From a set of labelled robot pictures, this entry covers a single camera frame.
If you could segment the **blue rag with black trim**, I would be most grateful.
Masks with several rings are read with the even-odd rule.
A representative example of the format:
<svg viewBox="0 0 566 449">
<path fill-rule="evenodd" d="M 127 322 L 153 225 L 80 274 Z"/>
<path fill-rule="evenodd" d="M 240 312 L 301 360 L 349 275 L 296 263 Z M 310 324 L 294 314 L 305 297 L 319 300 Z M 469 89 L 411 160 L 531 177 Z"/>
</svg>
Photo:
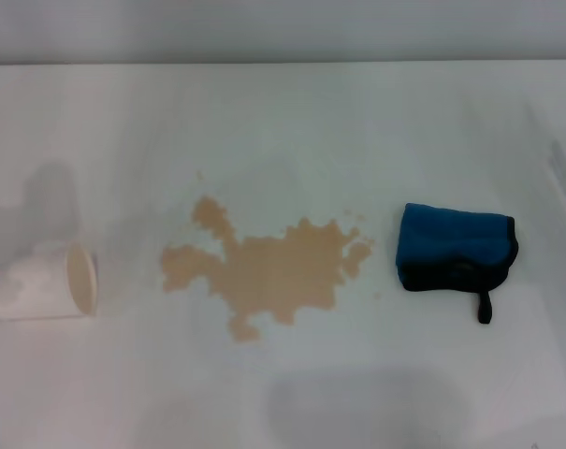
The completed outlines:
<svg viewBox="0 0 566 449">
<path fill-rule="evenodd" d="M 478 322 L 487 325 L 493 315 L 490 292 L 507 279 L 518 252 L 511 216 L 408 203 L 395 263 L 407 291 L 476 294 Z"/>
</svg>

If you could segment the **white paper cup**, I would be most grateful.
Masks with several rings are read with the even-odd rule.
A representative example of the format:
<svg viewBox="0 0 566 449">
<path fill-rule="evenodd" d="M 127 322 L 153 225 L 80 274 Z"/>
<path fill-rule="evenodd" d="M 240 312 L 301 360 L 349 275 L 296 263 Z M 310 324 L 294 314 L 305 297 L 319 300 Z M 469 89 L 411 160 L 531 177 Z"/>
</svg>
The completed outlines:
<svg viewBox="0 0 566 449">
<path fill-rule="evenodd" d="M 0 270 L 0 319 L 39 320 L 92 316 L 97 273 L 78 242 L 40 247 Z"/>
</svg>

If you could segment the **brown liquid stain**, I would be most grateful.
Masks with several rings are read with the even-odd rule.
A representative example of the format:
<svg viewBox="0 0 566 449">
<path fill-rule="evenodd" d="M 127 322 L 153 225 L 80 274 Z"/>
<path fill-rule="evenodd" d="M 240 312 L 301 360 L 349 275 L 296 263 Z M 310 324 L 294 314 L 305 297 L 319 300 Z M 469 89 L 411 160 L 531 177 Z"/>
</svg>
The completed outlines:
<svg viewBox="0 0 566 449">
<path fill-rule="evenodd" d="M 336 291 L 356 280 L 376 240 L 336 216 L 315 220 L 298 175 L 279 167 L 251 170 L 218 182 L 193 173 L 200 193 L 189 213 L 190 228 L 206 243 L 181 241 L 162 250 L 161 287 L 181 292 L 204 281 L 207 294 L 227 307 L 232 340 L 259 340 L 257 315 L 292 326 L 299 311 L 330 311 Z"/>
</svg>

